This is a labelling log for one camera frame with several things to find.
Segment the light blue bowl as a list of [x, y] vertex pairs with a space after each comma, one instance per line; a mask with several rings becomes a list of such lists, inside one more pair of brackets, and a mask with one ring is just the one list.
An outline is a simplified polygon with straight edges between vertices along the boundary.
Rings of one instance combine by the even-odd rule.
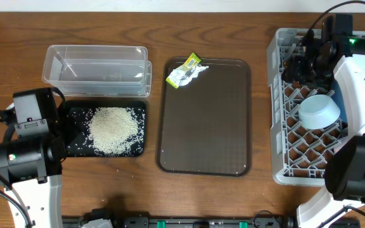
[[340, 109], [331, 97], [317, 94], [301, 102], [298, 116], [303, 128], [323, 129], [338, 120]]

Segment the pile of rice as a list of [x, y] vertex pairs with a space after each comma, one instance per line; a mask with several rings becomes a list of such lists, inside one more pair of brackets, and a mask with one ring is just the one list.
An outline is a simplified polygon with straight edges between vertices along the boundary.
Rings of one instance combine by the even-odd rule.
[[115, 152], [120, 143], [137, 133], [137, 123], [121, 108], [100, 108], [91, 120], [90, 131], [100, 151]]

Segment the yellow wrapper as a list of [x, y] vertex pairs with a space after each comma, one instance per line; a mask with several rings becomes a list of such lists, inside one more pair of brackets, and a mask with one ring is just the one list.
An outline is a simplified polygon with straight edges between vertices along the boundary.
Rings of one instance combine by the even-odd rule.
[[194, 78], [208, 66], [202, 66], [201, 59], [195, 53], [191, 53], [188, 59], [179, 67], [174, 69], [165, 79], [172, 87], [178, 89], [179, 87], [188, 85]]

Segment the dark blue plate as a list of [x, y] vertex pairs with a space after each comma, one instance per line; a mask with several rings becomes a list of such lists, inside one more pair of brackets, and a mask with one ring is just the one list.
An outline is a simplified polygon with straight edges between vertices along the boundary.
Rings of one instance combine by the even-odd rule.
[[340, 109], [339, 118], [343, 122], [347, 123], [348, 122], [347, 121], [347, 114], [346, 114], [346, 110], [345, 110], [345, 105], [344, 105], [344, 101], [343, 101], [342, 92], [341, 92], [340, 86], [339, 86], [339, 84], [336, 80], [332, 81], [330, 89], [335, 92], [334, 95], [331, 96], [331, 98]]

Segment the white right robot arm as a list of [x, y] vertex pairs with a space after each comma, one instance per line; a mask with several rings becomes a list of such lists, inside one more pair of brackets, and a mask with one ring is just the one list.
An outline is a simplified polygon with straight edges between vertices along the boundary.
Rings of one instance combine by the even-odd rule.
[[353, 35], [352, 15], [321, 16], [320, 38], [310, 28], [304, 55], [286, 61], [283, 81], [328, 87], [337, 82], [345, 107], [348, 138], [327, 163], [324, 186], [297, 208], [299, 227], [329, 227], [365, 205], [365, 39]]

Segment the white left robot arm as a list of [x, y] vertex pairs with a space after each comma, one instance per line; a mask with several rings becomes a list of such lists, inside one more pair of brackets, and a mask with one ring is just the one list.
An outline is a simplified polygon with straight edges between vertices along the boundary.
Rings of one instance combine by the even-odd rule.
[[16, 92], [0, 110], [7, 129], [0, 143], [0, 196], [8, 201], [15, 227], [63, 227], [62, 137], [56, 87]]

